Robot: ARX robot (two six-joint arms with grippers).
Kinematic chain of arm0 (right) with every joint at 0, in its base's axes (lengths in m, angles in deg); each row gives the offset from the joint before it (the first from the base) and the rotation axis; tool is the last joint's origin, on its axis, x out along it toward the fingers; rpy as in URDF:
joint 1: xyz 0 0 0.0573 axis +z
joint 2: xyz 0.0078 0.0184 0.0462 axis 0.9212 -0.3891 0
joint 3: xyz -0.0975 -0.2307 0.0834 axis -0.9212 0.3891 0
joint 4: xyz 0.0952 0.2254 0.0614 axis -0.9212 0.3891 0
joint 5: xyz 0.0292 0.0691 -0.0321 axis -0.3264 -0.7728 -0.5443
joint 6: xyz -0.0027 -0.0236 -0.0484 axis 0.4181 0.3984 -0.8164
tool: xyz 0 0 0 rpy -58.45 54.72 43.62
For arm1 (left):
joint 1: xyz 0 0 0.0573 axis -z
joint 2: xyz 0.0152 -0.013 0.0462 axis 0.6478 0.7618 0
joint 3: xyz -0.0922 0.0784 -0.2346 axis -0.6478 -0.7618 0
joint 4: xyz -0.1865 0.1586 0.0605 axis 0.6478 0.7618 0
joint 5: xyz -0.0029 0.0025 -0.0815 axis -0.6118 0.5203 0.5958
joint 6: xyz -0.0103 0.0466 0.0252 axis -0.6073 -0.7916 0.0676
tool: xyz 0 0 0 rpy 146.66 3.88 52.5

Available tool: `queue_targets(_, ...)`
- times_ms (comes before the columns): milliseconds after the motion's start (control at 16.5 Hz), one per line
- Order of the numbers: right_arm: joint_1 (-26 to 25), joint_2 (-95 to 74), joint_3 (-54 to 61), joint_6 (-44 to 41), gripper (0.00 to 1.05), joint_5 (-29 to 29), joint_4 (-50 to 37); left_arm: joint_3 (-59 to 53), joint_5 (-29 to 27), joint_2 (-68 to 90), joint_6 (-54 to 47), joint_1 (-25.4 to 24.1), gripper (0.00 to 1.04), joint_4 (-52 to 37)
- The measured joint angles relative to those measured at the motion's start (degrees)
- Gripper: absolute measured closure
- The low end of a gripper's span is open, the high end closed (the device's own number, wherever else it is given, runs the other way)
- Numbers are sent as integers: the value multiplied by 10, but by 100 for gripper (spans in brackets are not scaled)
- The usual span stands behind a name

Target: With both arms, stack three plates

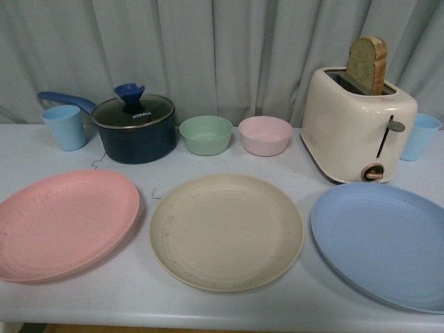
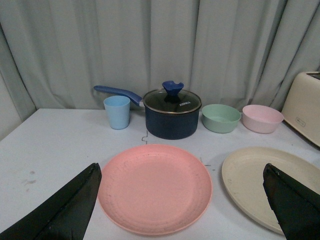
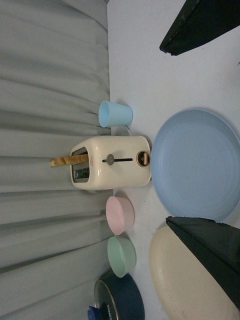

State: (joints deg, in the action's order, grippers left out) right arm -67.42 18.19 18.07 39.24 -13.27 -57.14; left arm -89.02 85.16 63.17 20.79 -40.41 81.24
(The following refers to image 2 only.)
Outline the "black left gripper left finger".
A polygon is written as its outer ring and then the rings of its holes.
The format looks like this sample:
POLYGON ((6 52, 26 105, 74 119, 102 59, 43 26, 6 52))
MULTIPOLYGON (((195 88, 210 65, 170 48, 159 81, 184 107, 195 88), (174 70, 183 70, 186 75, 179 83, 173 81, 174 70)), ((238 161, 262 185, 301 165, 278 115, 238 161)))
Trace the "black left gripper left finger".
POLYGON ((85 236, 102 172, 92 163, 40 206, 0 234, 2 240, 82 240, 85 236))

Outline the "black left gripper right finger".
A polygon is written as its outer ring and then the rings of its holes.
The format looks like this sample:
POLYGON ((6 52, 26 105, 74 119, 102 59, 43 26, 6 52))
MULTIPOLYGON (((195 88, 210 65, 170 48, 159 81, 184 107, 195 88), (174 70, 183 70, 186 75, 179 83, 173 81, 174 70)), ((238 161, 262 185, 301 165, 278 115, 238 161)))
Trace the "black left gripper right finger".
POLYGON ((287 240, 320 238, 320 195, 271 163, 263 170, 268 203, 287 240))

